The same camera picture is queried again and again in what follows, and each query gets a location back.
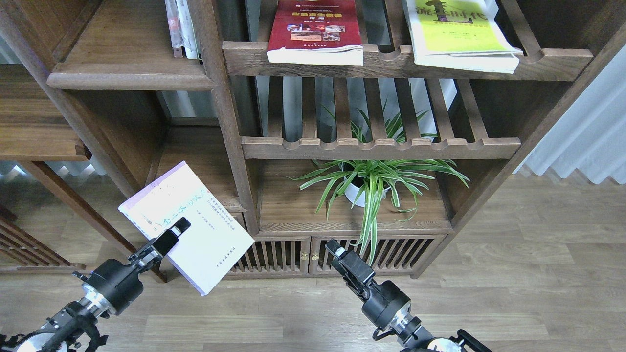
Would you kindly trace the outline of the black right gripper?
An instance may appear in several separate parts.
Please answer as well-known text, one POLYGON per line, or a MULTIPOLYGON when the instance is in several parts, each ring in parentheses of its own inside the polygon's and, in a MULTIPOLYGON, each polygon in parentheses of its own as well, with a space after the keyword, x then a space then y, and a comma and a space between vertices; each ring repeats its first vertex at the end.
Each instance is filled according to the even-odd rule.
POLYGON ((378 285, 375 272, 354 251, 346 250, 331 239, 326 249, 333 255, 331 266, 342 275, 346 285, 363 301, 364 315, 379 329, 390 327, 404 330, 411 319, 408 317, 409 297, 400 288, 387 280, 378 285))

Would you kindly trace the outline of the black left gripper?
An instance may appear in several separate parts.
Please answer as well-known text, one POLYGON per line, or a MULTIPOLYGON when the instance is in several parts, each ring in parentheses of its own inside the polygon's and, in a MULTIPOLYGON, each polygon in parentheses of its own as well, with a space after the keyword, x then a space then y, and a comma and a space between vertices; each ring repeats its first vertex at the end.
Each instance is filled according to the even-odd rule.
POLYGON ((178 243, 179 236, 190 227, 186 218, 179 219, 158 238, 151 239, 129 258, 129 264, 108 259, 93 270, 86 280, 111 304, 115 315, 120 315, 143 292, 138 279, 142 269, 151 269, 178 243))

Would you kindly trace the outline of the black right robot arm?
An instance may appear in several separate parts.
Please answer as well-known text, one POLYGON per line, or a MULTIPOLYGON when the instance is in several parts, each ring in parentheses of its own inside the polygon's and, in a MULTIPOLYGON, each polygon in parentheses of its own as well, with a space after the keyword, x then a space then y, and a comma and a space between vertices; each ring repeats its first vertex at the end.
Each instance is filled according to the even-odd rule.
POLYGON ((326 249, 335 257, 332 266, 362 300, 362 312, 376 326, 375 341, 396 335, 405 352, 465 352, 467 348, 489 352, 490 348, 463 329, 458 330, 456 337, 436 338, 417 316, 411 316, 410 298, 397 285, 390 280, 378 285, 369 265, 334 239, 326 243, 326 249))

